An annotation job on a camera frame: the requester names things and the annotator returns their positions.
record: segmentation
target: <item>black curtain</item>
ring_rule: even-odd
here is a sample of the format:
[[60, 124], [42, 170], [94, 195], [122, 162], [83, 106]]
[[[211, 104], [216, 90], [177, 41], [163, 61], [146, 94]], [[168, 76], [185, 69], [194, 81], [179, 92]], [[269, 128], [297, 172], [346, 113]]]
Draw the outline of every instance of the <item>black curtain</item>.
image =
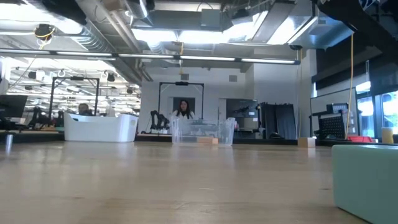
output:
[[266, 130], [263, 133], [263, 138], [269, 138], [269, 135], [277, 132], [275, 105], [261, 103], [261, 126]]
[[275, 112], [278, 134], [285, 139], [296, 139], [296, 124], [294, 120], [293, 105], [276, 105]]

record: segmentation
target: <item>vent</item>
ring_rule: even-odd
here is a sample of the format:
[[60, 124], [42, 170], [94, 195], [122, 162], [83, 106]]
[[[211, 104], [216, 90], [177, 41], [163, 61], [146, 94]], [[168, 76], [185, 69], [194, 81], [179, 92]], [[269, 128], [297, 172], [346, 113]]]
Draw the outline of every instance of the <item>vent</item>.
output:
[[181, 81], [189, 81], [189, 74], [181, 74]]
[[230, 75], [229, 76], [229, 82], [238, 82], [238, 76], [237, 75]]

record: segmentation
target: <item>table surface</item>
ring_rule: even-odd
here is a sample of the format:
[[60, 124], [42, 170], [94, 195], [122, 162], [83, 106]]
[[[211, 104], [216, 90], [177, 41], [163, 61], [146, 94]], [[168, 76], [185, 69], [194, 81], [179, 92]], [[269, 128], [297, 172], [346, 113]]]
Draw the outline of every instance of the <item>table surface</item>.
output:
[[356, 224], [331, 149], [52, 142], [0, 150], [1, 223]]

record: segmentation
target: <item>red object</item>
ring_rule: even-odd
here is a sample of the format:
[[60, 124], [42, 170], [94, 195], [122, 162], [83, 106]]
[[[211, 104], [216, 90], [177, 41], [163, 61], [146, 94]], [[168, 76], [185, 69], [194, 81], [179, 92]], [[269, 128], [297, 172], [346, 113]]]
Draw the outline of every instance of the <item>red object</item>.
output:
[[373, 142], [368, 136], [347, 136], [347, 139], [353, 142]]

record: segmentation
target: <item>woman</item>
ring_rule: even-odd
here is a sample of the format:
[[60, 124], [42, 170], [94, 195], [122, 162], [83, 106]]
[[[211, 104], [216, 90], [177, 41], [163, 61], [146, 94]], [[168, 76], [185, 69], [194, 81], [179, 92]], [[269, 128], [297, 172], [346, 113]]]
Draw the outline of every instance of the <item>woman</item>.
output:
[[178, 110], [173, 112], [173, 115], [181, 119], [194, 119], [195, 114], [190, 110], [187, 100], [181, 100]]

